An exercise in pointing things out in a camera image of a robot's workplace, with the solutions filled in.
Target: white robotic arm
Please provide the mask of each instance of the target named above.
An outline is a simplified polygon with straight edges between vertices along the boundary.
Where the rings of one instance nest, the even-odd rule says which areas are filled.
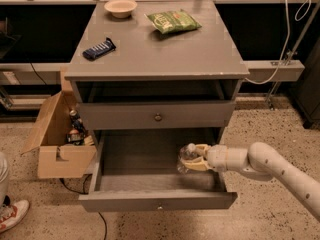
[[[191,170],[236,171],[254,180],[278,179],[320,221],[320,183],[294,167],[271,146],[256,142],[249,149],[189,144],[180,163]]]

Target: speckled floor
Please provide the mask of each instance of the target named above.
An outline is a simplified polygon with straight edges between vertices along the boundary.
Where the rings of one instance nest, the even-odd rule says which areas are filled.
[[[288,161],[320,181],[320,130],[306,130],[303,119],[285,97],[274,98],[270,111],[261,98],[238,98],[222,143],[248,147],[263,141]],[[37,178],[37,152],[20,154],[32,123],[1,123],[0,151],[11,164],[9,195],[27,199],[31,208],[15,228],[0,239],[102,240],[104,224],[98,213],[87,213],[77,194],[56,179]],[[236,173],[224,174],[228,191],[238,198],[228,210],[103,213],[108,239],[320,239],[320,224],[275,179],[258,182]],[[82,181],[67,184],[82,189]]]

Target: pants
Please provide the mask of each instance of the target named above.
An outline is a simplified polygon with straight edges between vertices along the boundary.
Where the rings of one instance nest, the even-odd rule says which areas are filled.
[[[5,154],[0,152],[0,206],[8,192],[9,185],[9,166]]]

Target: white cable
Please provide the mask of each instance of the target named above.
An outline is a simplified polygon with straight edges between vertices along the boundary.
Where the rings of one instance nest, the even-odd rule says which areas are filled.
[[[249,78],[245,78],[245,80],[249,83],[252,83],[252,84],[266,84],[268,82],[270,82],[272,80],[272,78],[277,74],[279,68],[280,68],[280,65],[281,65],[281,62],[282,62],[282,57],[283,57],[283,54],[284,54],[284,51],[286,50],[286,47],[287,47],[287,44],[288,44],[288,41],[289,41],[289,37],[290,37],[290,21],[289,21],[289,8],[288,8],[288,0],[284,0],[285,1],[285,6],[286,6],[286,20],[287,20],[287,30],[288,30],[288,33],[287,33],[287,38],[286,38],[286,41],[283,45],[283,48],[282,48],[282,52],[281,52],[281,55],[280,55],[280,58],[279,58],[279,61],[278,61],[278,66],[277,68],[275,69],[275,71],[273,72],[273,74],[265,81],[262,81],[262,82],[256,82],[256,81],[253,81],[253,80],[250,80]]]
[[[297,16],[298,16],[300,10],[302,9],[302,7],[303,7],[307,2],[309,2],[309,5],[308,5],[307,10],[306,10],[305,13],[298,19]],[[307,13],[309,12],[310,7],[311,7],[311,0],[306,0],[306,1],[300,6],[299,10],[297,11],[296,15],[294,16],[294,19],[295,19],[296,21],[302,20],[302,19],[307,15]]]

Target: green chip bag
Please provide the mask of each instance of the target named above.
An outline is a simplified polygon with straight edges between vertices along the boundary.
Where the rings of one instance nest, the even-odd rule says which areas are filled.
[[[146,16],[162,34],[194,30],[201,27],[184,10],[153,13]]]

